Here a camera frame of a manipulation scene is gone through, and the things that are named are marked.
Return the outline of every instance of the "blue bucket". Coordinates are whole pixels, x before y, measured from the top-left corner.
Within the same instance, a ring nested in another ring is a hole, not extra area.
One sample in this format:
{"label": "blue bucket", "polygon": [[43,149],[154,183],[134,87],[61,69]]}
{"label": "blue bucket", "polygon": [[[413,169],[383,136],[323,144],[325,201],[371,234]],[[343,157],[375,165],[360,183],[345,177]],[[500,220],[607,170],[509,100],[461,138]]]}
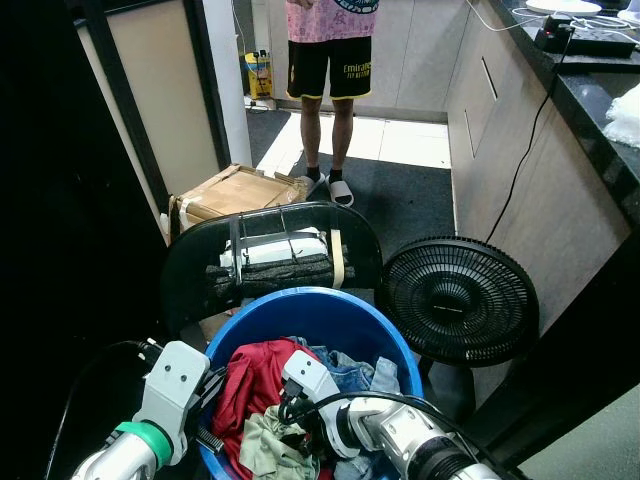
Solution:
{"label": "blue bucket", "polygon": [[[221,367],[241,345],[288,336],[304,337],[310,345],[326,345],[371,365],[386,357],[398,365],[402,393],[423,395],[418,366],[400,332],[368,303],[328,288],[290,288],[256,300],[222,327],[206,354],[212,367]],[[211,428],[211,412],[203,421]],[[226,454],[214,455],[204,447],[200,453],[216,480],[239,478]],[[381,478],[394,477],[398,473],[388,464]]]}

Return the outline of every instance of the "cardboard box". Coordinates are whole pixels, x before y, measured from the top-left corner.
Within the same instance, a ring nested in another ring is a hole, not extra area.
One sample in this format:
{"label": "cardboard box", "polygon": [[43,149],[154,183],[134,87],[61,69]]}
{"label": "cardboard box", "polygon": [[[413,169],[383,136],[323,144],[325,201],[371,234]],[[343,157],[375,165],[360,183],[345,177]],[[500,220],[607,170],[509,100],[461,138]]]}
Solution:
{"label": "cardboard box", "polygon": [[180,231],[210,218],[249,212],[266,207],[302,202],[305,184],[286,175],[266,177],[255,168],[231,165],[215,177],[169,202],[171,212],[179,212]]}

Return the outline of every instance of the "black countertop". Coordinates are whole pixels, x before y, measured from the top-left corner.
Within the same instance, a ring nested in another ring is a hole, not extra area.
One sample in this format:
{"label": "black countertop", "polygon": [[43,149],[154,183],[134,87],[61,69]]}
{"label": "black countertop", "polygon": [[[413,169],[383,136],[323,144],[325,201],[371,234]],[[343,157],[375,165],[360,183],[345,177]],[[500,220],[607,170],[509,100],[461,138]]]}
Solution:
{"label": "black countertop", "polygon": [[[526,20],[512,13],[524,0],[489,0],[506,26]],[[560,55],[533,43],[531,22],[509,30],[538,79],[549,88]],[[640,150],[604,136],[605,114],[613,98],[640,83],[640,53],[631,59],[567,56],[559,69],[552,100],[567,122],[612,198],[632,228],[640,225]]]}

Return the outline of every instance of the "person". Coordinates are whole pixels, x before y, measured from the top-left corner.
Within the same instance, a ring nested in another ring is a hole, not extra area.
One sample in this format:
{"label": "person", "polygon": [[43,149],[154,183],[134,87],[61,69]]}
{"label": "person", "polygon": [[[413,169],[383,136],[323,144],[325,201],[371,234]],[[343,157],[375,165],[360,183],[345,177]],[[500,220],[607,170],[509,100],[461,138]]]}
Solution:
{"label": "person", "polygon": [[[309,195],[326,183],[331,199],[351,206],[342,176],[353,132],[353,101],[371,93],[371,35],[379,0],[287,0],[289,80],[287,94],[302,102],[300,132],[307,158],[302,180]],[[333,165],[320,172],[320,105],[327,65],[333,101]]]}

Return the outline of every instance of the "black shorts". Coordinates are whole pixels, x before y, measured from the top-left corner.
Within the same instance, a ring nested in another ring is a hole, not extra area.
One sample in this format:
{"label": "black shorts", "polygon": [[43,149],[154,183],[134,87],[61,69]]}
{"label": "black shorts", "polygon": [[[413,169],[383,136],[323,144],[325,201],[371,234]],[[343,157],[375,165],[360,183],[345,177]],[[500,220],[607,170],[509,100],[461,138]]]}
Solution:
{"label": "black shorts", "polygon": [[371,37],[362,37],[322,43],[289,42],[287,94],[295,99],[322,98],[329,60],[333,100],[371,93]]}

